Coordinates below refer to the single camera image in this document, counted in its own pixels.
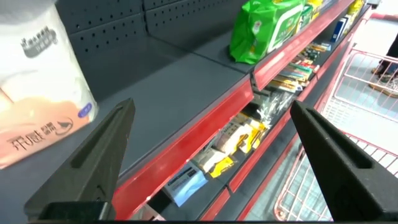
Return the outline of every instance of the toilet paper package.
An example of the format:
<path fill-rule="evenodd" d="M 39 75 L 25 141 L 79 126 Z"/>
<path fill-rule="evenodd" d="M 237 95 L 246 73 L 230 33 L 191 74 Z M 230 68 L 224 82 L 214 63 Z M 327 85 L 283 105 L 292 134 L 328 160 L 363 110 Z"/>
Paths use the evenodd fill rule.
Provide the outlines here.
<path fill-rule="evenodd" d="M 0 19 L 0 49 L 3 169 L 93 121 L 98 108 L 54 4 L 28 20 Z"/>

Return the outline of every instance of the green snack bag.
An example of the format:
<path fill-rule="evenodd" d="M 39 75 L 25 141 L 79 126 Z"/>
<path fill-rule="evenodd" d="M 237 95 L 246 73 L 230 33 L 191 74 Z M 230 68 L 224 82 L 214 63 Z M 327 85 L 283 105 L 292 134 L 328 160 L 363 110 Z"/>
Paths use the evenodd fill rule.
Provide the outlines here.
<path fill-rule="evenodd" d="M 237 62 L 257 63 L 292 36 L 305 0 L 250 0 L 242 6 L 229 52 Z"/>

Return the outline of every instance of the red shopping cart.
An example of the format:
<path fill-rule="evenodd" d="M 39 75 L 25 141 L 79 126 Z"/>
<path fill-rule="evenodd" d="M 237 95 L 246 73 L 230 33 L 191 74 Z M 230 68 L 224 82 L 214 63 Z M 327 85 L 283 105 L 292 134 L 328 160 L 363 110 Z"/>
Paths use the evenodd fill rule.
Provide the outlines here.
<path fill-rule="evenodd" d="M 382 72 L 380 65 L 385 66 Z M 398 178 L 397 134 L 392 131 L 398 130 L 397 65 L 396 58 L 353 48 L 321 114 Z M 274 215 L 279 221 L 332 220 L 303 148 Z"/>

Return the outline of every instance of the blue package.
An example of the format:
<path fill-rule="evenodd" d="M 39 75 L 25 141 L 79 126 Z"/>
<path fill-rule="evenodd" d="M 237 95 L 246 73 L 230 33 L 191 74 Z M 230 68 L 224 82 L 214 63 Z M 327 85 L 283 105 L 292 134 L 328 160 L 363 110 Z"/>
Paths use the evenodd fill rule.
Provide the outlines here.
<path fill-rule="evenodd" d="M 181 170 L 164 186 L 167 195 L 181 207 L 197 190 L 207 183 L 203 172 L 193 163 L 188 162 Z"/>
<path fill-rule="evenodd" d="M 348 21 L 347 17 L 341 18 L 336 25 L 335 31 L 333 32 L 333 35 L 331 37 L 330 42 L 335 43 L 343 34 L 344 28 L 346 26 L 346 23 Z"/>

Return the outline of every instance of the red shelf edge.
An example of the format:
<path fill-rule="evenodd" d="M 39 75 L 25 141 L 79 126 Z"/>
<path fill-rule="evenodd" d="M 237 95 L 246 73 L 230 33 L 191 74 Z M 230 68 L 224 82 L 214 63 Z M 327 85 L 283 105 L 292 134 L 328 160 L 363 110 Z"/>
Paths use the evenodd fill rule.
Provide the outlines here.
<path fill-rule="evenodd" d="M 306 28 L 288 40 L 271 58 L 265 58 L 254 69 L 254 79 L 262 90 L 275 76 L 300 53 L 314 38 L 333 22 L 354 0 L 339 0 L 326 13 L 320 15 Z"/>
<path fill-rule="evenodd" d="M 299 101 L 303 101 L 306 99 L 308 94 L 312 91 L 312 88 L 317 84 L 318 80 L 322 77 L 322 75 L 326 72 L 326 70 L 329 68 L 329 66 L 333 63 L 335 58 L 339 55 L 343 47 L 346 45 L 346 43 L 351 40 L 352 35 L 355 33 L 356 29 L 362 24 L 361 22 L 358 22 L 352 30 L 349 32 L 349 34 L 341 41 L 339 46 L 333 51 L 333 53 L 330 55 L 328 60 L 322 65 L 322 67 L 319 69 L 319 71 L 316 74 L 316 77 L 314 77 L 310 84 L 304 89 L 303 92 L 298 96 Z M 232 178 L 231 182 L 229 183 L 229 187 L 231 188 L 232 192 L 235 193 L 235 191 L 238 189 L 238 187 L 242 184 L 243 180 L 246 178 L 246 176 L 249 174 L 250 170 L 256 165 L 257 161 L 260 159 L 260 157 L 265 153 L 267 148 L 271 145 L 272 141 L 276 136 L 280 133 L 282 128 L 286 125 L 286 123 L 290 119 L 290 113 L 289 109 L 285 112 L 285 114 L 282 116 L 280 121 L 271 129 L 269 134 L 266 136 L 265 140 L 260 144 L 260 146 L 256 149 L 256 151 L 251 155 L 251 157 L 245 162 L 245 164 L 242 166 L 242 168 L 238 171 L 238 173 Z"/>
<path fill-rule="evenodd" d="M 364 22 L 366 22 L 371 16 L 372 14 L 370 13 L 371 10 L 368 9 L 367 12 L 365 12 L 362 21 L 358 22 L 353 28 L 352 30 L 349 32 L 349 34 L 344 38 L 344 40 L 340 43 L 340 45 L 338 46 L 338 48 L 336 48 L 336 50 L 332 53 L 332 55 L 330 55 L 330 57 L 328 58 L 328 60 L 325 62 L 325 65 L 330 66 L 331 62 L 329 63 L 328 61 L 332 58 L 333 54 L 336 53 L 336 56 L 333 57 L 333 60 L 337 57 L 337 55 L 340 53 L 340 51 L 342 50 L 343 46 L 349 41 L 351 40 L 352 36 L 354 35 L 354 33 L 356 32 L 356 30 L 358 29 L 359 26 L 361 26 Z M 344 56 L 341 59 L 340 64 L 338 65 L 338 68 L 336 69 L 336 72 L 333 76 L 333 78 L 331 79 L 330 84 L 328 85 L 328 87 L 326 88 L 326 90 L 324 91 L 324 94 L 321 95 L 321 97 L 319 98 L 319 100 L 317 101 L 317 103 L 315 104 L 314 108 L 316 108 L 318 111 L 322 111 L 323 107 L 326 104 L 326 101 L 328 100 L 330 94 L 331 94 L 331 90 L 333 88 L 334 83 L 337 81 L 338 77 L 339 77 L 339 73 L 340 70 L 343 69 L 343 65 L 344 65 L 344 61 L 346 60 L 346 58 L 348 57 L 349 53 L 351 52 L 351 49 L 353 48 L 354 42 L 350 42 L 349 46 L 347 48 L 347 51 L 345 52 Z M 314 78 L 314 80 L 318 80 L 323 74 L 325 70 L 319 69 L 317 74 L 317 79 Z M 294 142 L 297 140 L 298 138 L 298 134 L 296 133 L 296 135 L 293 137 L 293 139 L 291 140 L 291 142 L 289 142 L 288 146 L 286 147 L 285 151 L 282 153 L 282 155 L 278 158 L 277 162 L 274 164 L 274 166 L 272 167 L 272 169 L 270 170 L 269 174 L 267 175 L 267 177 L 264 179 L 264 181 L 261 183 L 261 185 L 259 186 L 259 188 L 256 190 L 256 192 L 254 193 L 254 195 L 252 196 L 252 198 L 250 199 L 250 201 L 248 202 L 248 204 L 245 206 L 245 208 L 243 209 L 243 211 L 241 212 L 241 214 L 239 215 L 239 217 L 237 218 L 238 221 L 243 221 L 247 215 L 249 214 L 249 212 L 251 211 L 252 207 L 254 206 L 254 204 L 257 202 L 258 198 L 260 197 L 260 195 L 262 194 L 262 192 L 265 190 L 265 188 L 268 186 L 269 181 L 271 180 L 271 178 L 274 176 L 274 174 L 276 173 L 276 171 L 278 170 L 278 168 L 280 167 L 280 165 L 282 164 L 283 160 L 286 158 L 287 154 L 290 152 Z"/>
<path fill-rule="evenodd" d="M 193 127 L 125 181 L 115 191 L 112 201 L 116 219 L 131 218 L 253 97 L 250 79 L 247 78 Z"/>
<path fill-rule="evenodd" d="M 230 194 L 228 189 L 224 189 L 217 199 L 211 204 L 210 208 L 200 218 L 200 221 L 213 221 L 229 198 Z"/>

